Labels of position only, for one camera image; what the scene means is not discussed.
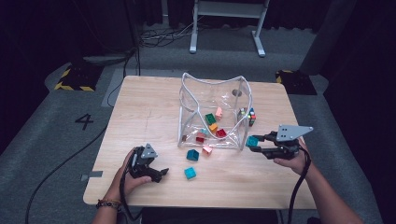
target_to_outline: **person's right hand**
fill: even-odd
[[[299,141],[300,146],[303,149],[305,149],[306,151],[308,151],[303,140],[301,140],[301,138],[299,138],[298,141]],[[289,167],[296,174],[301,175],[301,173],[303,172],[303,169],[305,167],[305,155],[302,151],[299,151],[298,155],[291,160],[275,158],[274,163],[279,164],[281,166]]]

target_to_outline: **white metal stand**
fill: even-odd
[[[260,32],[262,30],[262,23],[264,22],[269,1],[270,0],[265,1],[264,4],[244,4],[227,2],[206,2],[195,0],[190,53],[196,53],[197,51],[198,15],[206,15],[259,19],[257,31],[252,31],[252,35],[260,57],[264,57],[265,51],[262,47],[262,42],[260,41]]]

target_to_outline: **person's left hand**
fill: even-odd
[[[128,160],[132,156],[133,152],[134,152],[134,148],[125,157],[125,160],[124,160],[122,166],[120,167],[120,169],[117,171],[116,175],[114,176],[113,182],[111,183],[111,186],[108,189],[107,194],[105,195],[105,198],[114,199],[114,200],[120,199],[120,180],[121,180],[122,174],[125,170],[125,167],[128,165],[127,164]],[[151,177],[149,177],[149,176],[133,178],[131,175],[127,174],[125,176],[125,185],[124,185],[125,196],[129,195],[136,187],[146,184],[148,182],[151,182]]]

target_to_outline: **hand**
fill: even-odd
[[[117,171],[116,175],[114,176],[113,182],[111,183],[110,188],[107,191],[107,194],[105,195],[104,198],[107,199],[115,199],[119,200],[120,199],[120,180],[122,177],[122,174],[125,170],[125,167],[128,165],[128,160],[132,156],[132,153],[134,152],[134,148],[128,153],[128,155],[125,157],[125,160],[120,167],[120,169]],[[125,185],[124,185],[124,190],[125,190],[125,196],[129,195],[134,188],[146,184],[148,182],[151,182],[151,177],[149,176],[142,176],[139,178],[133,178],[131,175],[127,174],[125,176]]]
[[[298,139],[300,146],[308,151],[308,148],[306,147],[305,143],[301,138]],[[274,163],[279,164],[281,166],[289,167],[291,168],[294,173],[297,175],[301,175],[303,172],[303,169],[305,167],[305,155],[302,151],[300,151],[297,155],[297,157],[291,159],[291,160],[283,160],[280,158],[275,158]]]

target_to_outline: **black stand base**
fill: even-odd
[[[309,76],[299,71],[279,70],[276,72],[276,82],[284,85],[288,94],[318,95]]]
[[[95,91],[96,83],[103,72],[103,68],[103,66],[75,67],[70,65],[62,74],[55,90]]]

